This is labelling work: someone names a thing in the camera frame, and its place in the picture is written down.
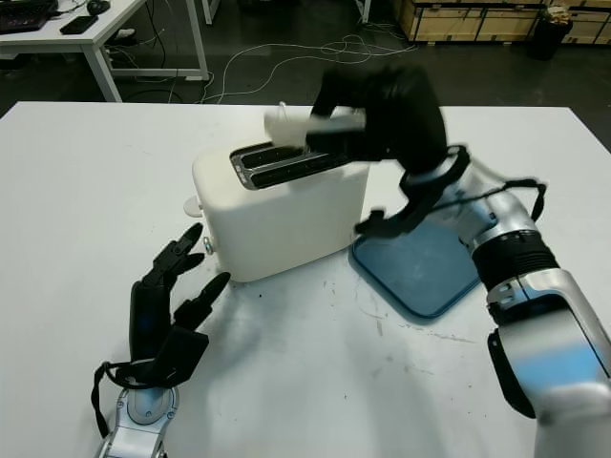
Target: computer mouse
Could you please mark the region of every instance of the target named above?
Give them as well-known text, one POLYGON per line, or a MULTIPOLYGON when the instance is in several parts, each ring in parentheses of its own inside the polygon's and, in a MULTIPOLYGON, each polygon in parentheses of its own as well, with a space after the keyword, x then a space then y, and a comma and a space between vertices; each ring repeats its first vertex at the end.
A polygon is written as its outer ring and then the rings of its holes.
POLYGON ((92 0, 87 4, 87 11, 91 16, 97 16, 111 7, 107 0, 92 0))

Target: keyboard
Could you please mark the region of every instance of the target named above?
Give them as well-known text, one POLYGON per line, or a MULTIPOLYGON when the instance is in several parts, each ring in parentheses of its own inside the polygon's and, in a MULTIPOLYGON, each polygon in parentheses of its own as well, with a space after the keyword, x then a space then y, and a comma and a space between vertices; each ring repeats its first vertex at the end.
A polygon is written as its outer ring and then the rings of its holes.
POLYGON ((0 2, 0 34, 37 31, 55 10, 57 0, 0 2))

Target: table surface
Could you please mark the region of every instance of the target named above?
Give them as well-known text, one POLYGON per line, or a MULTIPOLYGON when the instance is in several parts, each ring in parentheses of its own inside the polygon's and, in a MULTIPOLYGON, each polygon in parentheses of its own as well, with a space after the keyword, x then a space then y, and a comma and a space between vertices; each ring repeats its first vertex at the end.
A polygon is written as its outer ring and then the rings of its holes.
MULTIPOLYGON (((93 456, 93 372, 128 358, 131 284, 193 222, 182 204, 194 195, 194 158, 264 140, 264 110, 19 103, 0 121, 7 456, 93 456)), ((451 142, 489 166, 549 181, 539 227, 611 328, 609 153, 568 109, 444 116, 451 142)), ((364 213, 403 203, 400 176, 392 163, 372 166, 364 213)), ((212 257, 181 278, 172 303, 216 268, 212 257)), ((535 424, 502 398, 484 304, 477 287, 436 322, 415 323, 359 278, 346 250, 233 284, 204 324, 210 346, 180 389, 166 448, 176 457, 530 456, 535 424)), ((118 388, 101 391, 112 414, 118 388)))
MULTIPOLYGON (((59 10, 69 10, 82 0, 58 0, 59 10)), ((111 7, 98 17, 99 19, 80 35, 62 35, 59 31, 77 16, 88 16, 87 7, 82 7, 73 12, 63 14, 52 19, 39 31, 26 31, 23 33, 9 33, 0 35, 0 50, 5 46, 24 45, 91 45, 97 43, 111 28, 119 21, 125 20, 125 16, 132 14, 145 0, 110 0, 111 7)))

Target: gray floor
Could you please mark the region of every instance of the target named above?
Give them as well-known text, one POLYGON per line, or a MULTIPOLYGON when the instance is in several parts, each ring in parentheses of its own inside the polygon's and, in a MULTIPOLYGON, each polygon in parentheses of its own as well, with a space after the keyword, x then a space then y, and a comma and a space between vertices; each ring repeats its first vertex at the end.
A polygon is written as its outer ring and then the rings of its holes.
MULTIPOLYGON (((186 8, 180 0, 169 0, 173 14, 164 0, 155 1, 155 23, 167 51, 166 66, 195 66, 195 50, 187 27, 186 8)), ((374 0, 373 20, 392 22, 384 0, 374 0)), ((139 11, 127 24, 137 29, 137 38, 153 36, 146 10, 139 11)), ((341 41, 348 34, 358 34, 369 44, 400 50, 409 44, 373 26, 358 25, 358 12, 352 0, 302 0, 257 13, 244 13, 237 0, 221 0, 212 27, 202 27, 209 70, 215 82, 208 95, 219 94, 223 71, 236 52, 264 43, 293 43, 320 47, 341 41)), ((355 36, 348 41, 358 40, 355 36)), ((124 50, 139 66, 158 66, 162 57, 159 45, 153 50, 136 46, 124 50)), ((348 45, 348 51, 366 52, 359 45, 348 45)), ((388 51, 369 48, 372 53, 388 51)), ((226 92, 249 92, 262 86, 274 66, 281 61, 304 55, 326 59, 357 61, 362 54, 341 56, 318 50, 265 47, 236 58, 226 72, 226 92)), ((119 60, 125 55, 116 54, 119 60)), ((87 64, 80 57, 67 62, 61 55, 38 55, 21 70, 0 76, 0 115, 17 100, 102 100, 87 64)), ((568 106, 611 150, 611 49, 595 47, 562 48, 550 62, 530 59, 521 46, 456 45, 422 46, 413 52, 391 56, 374 56, 361 66, 385 62, 417 62, 424 65, 444 105, 526 105, 568 106)), ((286 62, 270 82, 253 94, 227 95, 221 103, 309 104, 314 100, 323 71, 332 62, 296 59, 286 62)), ((172 81, 161 83, 117 81, 124 98, 133 102, 167 102, 172 81), (145 94, 140 91, 156 90, 145 94)), ((202 84, 177 81, 176 94, 184 103, 201 99, 202 84)), ((216 99, 206 103, 215 103, 216 99)))

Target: toaster slot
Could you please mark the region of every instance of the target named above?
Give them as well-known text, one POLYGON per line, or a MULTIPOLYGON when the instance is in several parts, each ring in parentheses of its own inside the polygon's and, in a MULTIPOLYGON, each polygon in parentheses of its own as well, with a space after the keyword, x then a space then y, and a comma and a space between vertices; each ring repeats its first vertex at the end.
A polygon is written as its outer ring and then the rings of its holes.
POLYGON ((264 172, 254 173, 250 180, 257 188, 267 188, 274 184, 285 183, 293 179, 308 177, 341 165, 336 157, 330 155, 316 156, 299 162, 276 167, 264 172))
POLYGON ((242 156, 242 165, 247 169, 255 169, 264 165, 280 162, 281 160, 292 159, 303 153, 301 148, 280 147, 259 150, 242 156))

